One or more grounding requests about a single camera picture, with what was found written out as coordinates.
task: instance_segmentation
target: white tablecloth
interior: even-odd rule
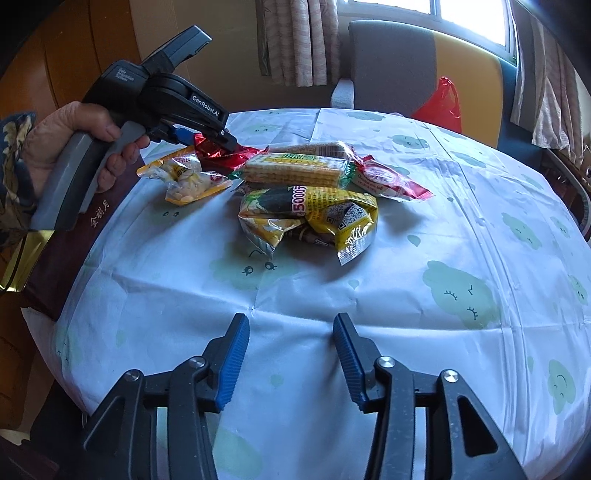
[[[217,430],[220,478],[363,478],[375,417],[351,402],[330,340],[348,312],[382,354],[430,374],[458,370],[530,479],[560,473],[589,425],[591,251],[545,179],[399,116],[273,110],[232,115],[228,127],[252,146],[344,140],[435,197],[380,199],[374,243],[341,267],[330,249],[295,241],[264,258],[232,190],[178,208],[161,182],[140,180],[47,348],[28,315],[79,404],[92,412],[127,369],[173,369],[244,312],[251,340]],[[174,149],[159,145],[149,160]]]

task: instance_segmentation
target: sleeve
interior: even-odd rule
[[[0,250],[16,244],[35,212],[35,194],[27,166],[20,160],[35,115],[19,113],[0,121]]]

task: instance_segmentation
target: gray chair cushion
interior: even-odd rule
[[[411,116],[437,84],[431,30],[378,20],[349,24],[355,108]]]

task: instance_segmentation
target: curtain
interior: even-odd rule
[[[256,1],[262,74],[298,87],[339,81],[337,0]]]
[[[512,9],[519,66],[511,121],[533,133],[533,144],[561,150],[580,168],[583,134],[577,73],[542,23],[517,0],[512,0]]]

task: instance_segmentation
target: qr code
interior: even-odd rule
[[[341,223],[339,223],[339,230],[343,230],[352,223],[355,223],[358,220],[361,220],[364,216],[367,216],[367,212],[359,205],[356,205],[355,203],[351,203],[349,205],[349,209],[346,211],[343,220]]]
[[[350,203],[339,203],[331,205],[326,209],[326,221],[331,225],[338,225],[343,221],[343,217],[349,208]]]

